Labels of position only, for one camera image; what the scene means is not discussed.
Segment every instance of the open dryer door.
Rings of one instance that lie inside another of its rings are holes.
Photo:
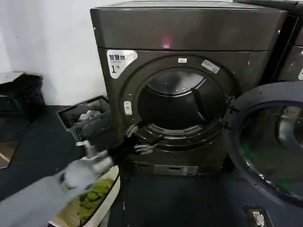
[[[223,126],[243,176],[275,202],[303,213],[303,82],[267,84],[241,95]]]

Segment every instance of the green cloth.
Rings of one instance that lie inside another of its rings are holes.
[[[86,222],[93,212],[99,207],[112,184],[112,180],[98,182],[88,192],[79,196],[80,210],[78,215],[81,219],[81,224]]]

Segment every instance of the number 1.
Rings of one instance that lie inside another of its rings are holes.
[[[112,65],[112,69],[113,69],[112,73],[116,73],[115,68],[114,68],[113,65]]]

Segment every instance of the gray plastic basket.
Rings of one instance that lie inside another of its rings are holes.
[[[102,114],[89,120],[78,122],[81,114],[88,110],[98,110]],[[111,128],[112,120],[108,101],[103,96],[67,107],[57,112],[66,131],[70,132],[76,141],[84,141]]]

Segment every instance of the dark floor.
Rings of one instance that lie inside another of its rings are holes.
[[[57,119],[60,108],[48,107],[28,127],[21,120],[0,119],[0,141],[21,139],[11,165],[0,169],[0,200],[83,155]],[[248,227],[243,207],[251,205],[265,208],[275,227],[303,226],[300,216],[229,175],[203,179],[122,174],[121,180],[109,227]]]

